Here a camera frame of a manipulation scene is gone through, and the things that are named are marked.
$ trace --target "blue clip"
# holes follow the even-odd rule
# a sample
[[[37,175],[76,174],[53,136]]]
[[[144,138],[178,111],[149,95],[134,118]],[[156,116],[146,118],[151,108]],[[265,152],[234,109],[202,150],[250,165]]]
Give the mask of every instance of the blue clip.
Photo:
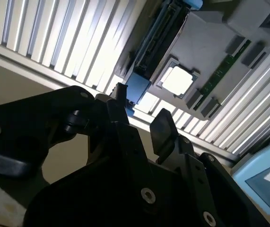
[[[183,0],[185,3],[189,4],[193,9],[199,10],[203,5],[203,0]]]

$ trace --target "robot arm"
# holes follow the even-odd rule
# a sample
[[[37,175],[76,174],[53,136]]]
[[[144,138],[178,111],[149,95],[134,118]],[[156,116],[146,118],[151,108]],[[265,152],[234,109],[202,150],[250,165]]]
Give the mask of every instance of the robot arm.
[[[0,105],[0,179],[37,192],[23,203],[24,227],[270,226],[213,155],[195,154],[165,109],[150,126],[159,159],[149,161],[129,125],[126,88],[94,99],[74,86]],[[89,136],[87,165],[42,186],[49,148],[77,133]]]

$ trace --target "gray plastic housing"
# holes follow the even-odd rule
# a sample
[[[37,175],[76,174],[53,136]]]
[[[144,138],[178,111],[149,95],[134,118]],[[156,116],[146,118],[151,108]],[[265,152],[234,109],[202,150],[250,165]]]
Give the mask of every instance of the gray plastic housing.
[[[249,46],[202,104],[195,108],[203,97],[201,88],[224,58],[228,54],[235,56],[247,40],[251,41]],[[189,13],[174,43],[153,73],[148,92],[176,106],[175,111],[181,109],[200,120],[209,120],[220,112],[242,79],[253,73],[269,53],[270,0],[205,4],[201,10]],[[170,61],[197,76],[182,96],[159,86]]]

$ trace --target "light blue frame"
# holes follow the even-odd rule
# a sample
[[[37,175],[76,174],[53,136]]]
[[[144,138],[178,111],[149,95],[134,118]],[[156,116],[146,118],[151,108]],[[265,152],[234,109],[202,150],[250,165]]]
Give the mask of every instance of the light blue frame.
[[[242,190],[248,196],[250,196],[267,214],[270,215],[270,207],[246,183],[246,180],[256,176],[268,168],[270,168],[270,145],[250,158],[233,174],[232,177],[234,181],[236,181],[237,184],[242,188]]]

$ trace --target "green circuit board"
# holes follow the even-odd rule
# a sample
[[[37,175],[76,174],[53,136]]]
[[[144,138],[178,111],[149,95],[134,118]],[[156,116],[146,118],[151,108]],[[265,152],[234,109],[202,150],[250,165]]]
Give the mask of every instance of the green circuit board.
[[[210,76],[205,85],[199,90],[203,97],[200,101],[195,105],[194,110],[197,110],[199,106],[203,103],[206,97],[211,93],[211,91],[215,88],[215,86],[221,81],[221,79],[227,74],[233,64],[238,60],[241,54],[246,50],[246,48],[251,43],[250,40],[247,40],[238,53],[233,57],[232,55],[227,55],[224,60],[220,63],[218,68],[214,71],[214,73]]]

